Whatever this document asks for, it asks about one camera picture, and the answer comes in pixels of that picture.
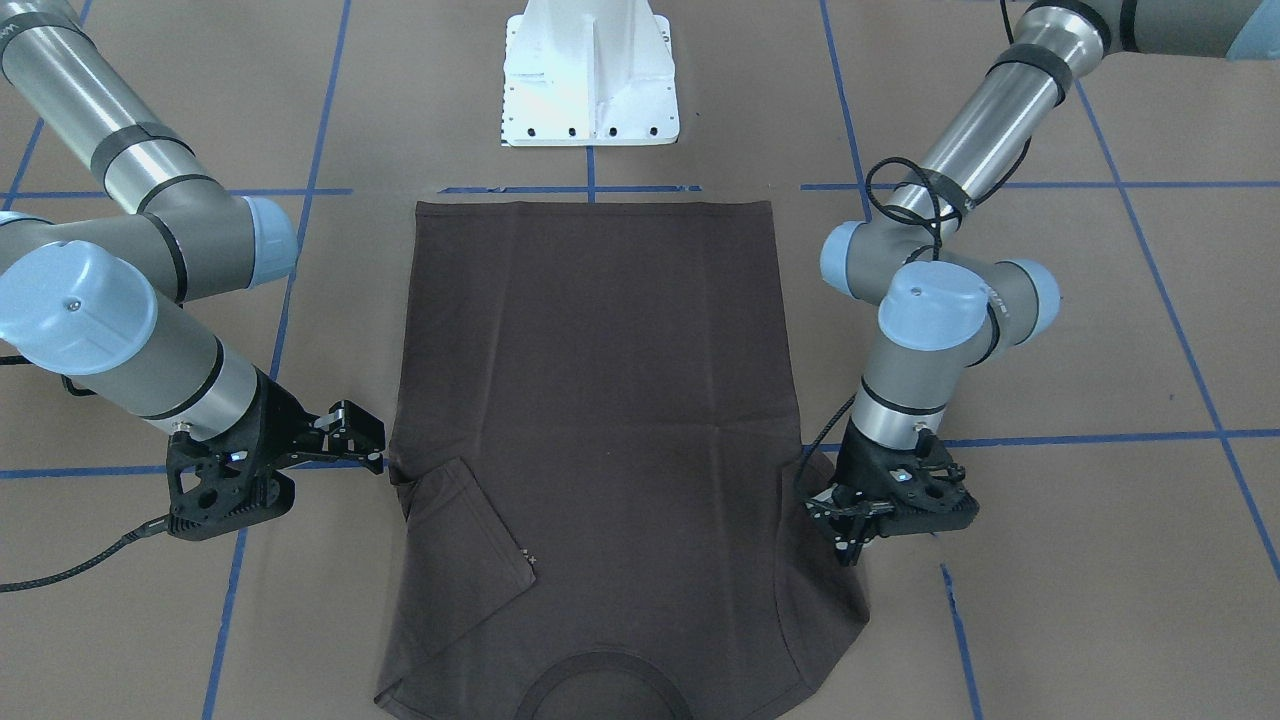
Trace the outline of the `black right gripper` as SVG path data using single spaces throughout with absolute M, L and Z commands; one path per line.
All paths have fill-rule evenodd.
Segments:
M 205 441 L 187 430 L 170 434 L 166 533 L 205 541 L 288 512 L 294 484 L 279 469 L 292 454 L 301 461 L 356 462 L 381 475 L 385 448 L 384 423 L 353 401 L 315 416 L 259 372 L 252 404 L 228 430 Z

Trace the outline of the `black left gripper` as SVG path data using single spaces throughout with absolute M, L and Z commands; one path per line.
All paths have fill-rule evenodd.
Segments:
M 845 568 L 867 542 L 968 528 L 980 505 L 965 487 L 966 470 L 931 429 L 886 448 L 846 425 L 835 474 L 820 491 L 800 491 L 806 514 Z

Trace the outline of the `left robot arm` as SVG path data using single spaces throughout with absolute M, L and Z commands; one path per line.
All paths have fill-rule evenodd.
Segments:
M 877 334 L 824 489 L 799 498 L 835 557 L 896 536 L 961 530 L 979 505 L 940 427 L 963 373 L 1025 345 L 1056 319 L 1061 293 L 1042 264 L 986 263 L 952 237 L 1021 164 L 1073 86 L 1117 54 L 1277 59 L 1275 1 L 1033 1 L 1007 46 L 922 160 L 886 158 L 904 176 L 887 199 L 865 192 L 863 222 L 835 228 L 820 274 L 876 310 Z

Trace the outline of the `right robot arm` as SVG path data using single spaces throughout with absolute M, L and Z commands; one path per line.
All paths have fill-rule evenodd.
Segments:
M 301 402 L 188 301 L 287 278 L 300 243 L 271 200 L 229 192 L 115 72 L 64 1 L 3 4 L 3 78 L 122 214 L 3 214 L 3 340 L 168 437 L 166 511 L 133 538 L 205 541 L 288 512 L 302 462 L 384 470 L 385 433 Z

